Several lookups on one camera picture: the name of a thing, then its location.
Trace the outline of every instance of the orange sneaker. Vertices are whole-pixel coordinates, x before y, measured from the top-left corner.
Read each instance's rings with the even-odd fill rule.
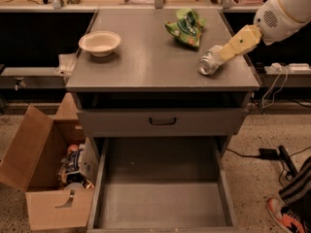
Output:
[[[310,233],[306,223],[282,201],[269,198],[267,208],[274,221],[288,233]]]

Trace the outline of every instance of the floor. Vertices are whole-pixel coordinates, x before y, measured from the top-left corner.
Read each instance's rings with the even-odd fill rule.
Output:
[[[265,114],[253,106],[228,148],[240,154],[258,155],[259,148],[276,149],[283,145],[294,153],[311,146],[311,111],[291,106],[271,107]],[[0,116],[0,159],[21,121],[22,115]],[[311,150],[307,150],[293,157],[297,169],[310,154]],[[281,162],[241,157],[228,150],[223,164],[240,232],[282,232],[266,209],[266,200],[278,197],[282,187]],[[282,176],[281,183],[286,182]],[[0,198],[0,232],[30,232],[23,192],[0,184]]]

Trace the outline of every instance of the closed drawer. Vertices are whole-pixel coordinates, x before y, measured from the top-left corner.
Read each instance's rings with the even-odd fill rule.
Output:
[[[89,137],[232,135],[245,115],[241,108],[78,111]]]
[[[217,144],[207,137],[105,139],[90,232],[235,232]]]

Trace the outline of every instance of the striped pants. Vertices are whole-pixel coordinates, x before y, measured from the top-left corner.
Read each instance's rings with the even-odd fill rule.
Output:
[[[311,224],[311,157],[306,159],[297,176],[279,194],[300,218]]]

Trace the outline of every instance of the green chip bag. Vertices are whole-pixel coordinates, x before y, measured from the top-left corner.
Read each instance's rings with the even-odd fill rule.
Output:
[[[201,29],[205,26],[205,18],[200,17],[193,9],[177,11],[177,22],[166,22],[167,32],[182,43],[198,48],[200,45]]]

